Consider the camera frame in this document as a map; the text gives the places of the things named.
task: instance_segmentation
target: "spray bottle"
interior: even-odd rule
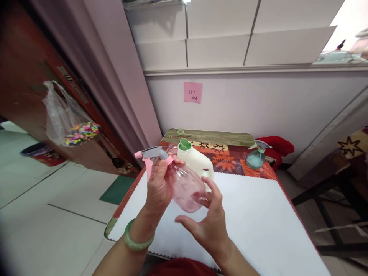
[[[168,169],[164,176],[166,183],[172,188],[173,200],[187,213],[194,213],[202,207],[200,201],[207,196],[206,186],[197,173],[183,164],[176,164],[174,158],[162,149],[162,146],[145,149],[134,154],[136,158],[142,158],[146,164],[147,177],[150,179],[152,172],[152,160],[160,157],[165,160]]]
[[[254,140],[254,142],[255,142],[254,145],[249,147],[249,149],[251,150],[252,148],[255,147],[258,147],[258,149],[252,151],[248,155],[248,157],[246,158],[246,164],[248,165],[248,167],[252,169],[259,169],[260,167],[263,166],[266,160],[265,156],[266,149],[272,147],[260,140]]]

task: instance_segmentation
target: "green bracelet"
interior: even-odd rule
[[[153,234],[153,237],[150,238],[150,240],[148,240],[144,243],[136,243],[135,241],[133,241],[130,237],[129,229],[130,229],[130,226],[131,226],[131,224],[133,223],[134,220],[135,220],[135,218],[132,219],[125,228],[124,242],[126,243],[126,245],[128,246],[128,248],[130,250],[142,251],[142,250],[146,249],[147,247],[149,247],[151,245],[151,243],[153,242],[153,239],[154,239],[154,234]]]

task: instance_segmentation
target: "door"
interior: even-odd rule
[[[25,10],[14,3],[3,20],[0,40],[0,114],[38,141],[88,169],[119,174],[105,152],[108,149],[112,157],[123,159],[126,167],[136,172],[138,166],[134,157],[114,134],[91,98],[76,82],[70,69]],[[46,96],[43,87],[46,80],[56,80],[61,84],[101,126],[103,135],[98,136],[102,147],[96,139],[75,148],[66,148],[57,146],[47,138],[46,108],[42,102]]]

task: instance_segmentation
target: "plastic bag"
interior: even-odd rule
[[[56,84],[64,99],[55,91]],[[100,126],[92,121],[80,105],[56,81],[45,81],[47,96],[42,100],[47,109],[46,134],[60,146],[74,147],[93,139]]]

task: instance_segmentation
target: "pink spray bottle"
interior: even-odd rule
[[[176,164],[174,158],[162,149],[162,146],[145,149],[135,153],[136,158],[142,158],[146,164],[147,178],[150,179],[152,172],[152,160],[160,157],[165,160],[168,170],[165,181],[172,188],[172,197],[179,207],[187,213],[194,213],[202,207],[201,199],[206,198],[206,186],[198,174],[183,164]]]

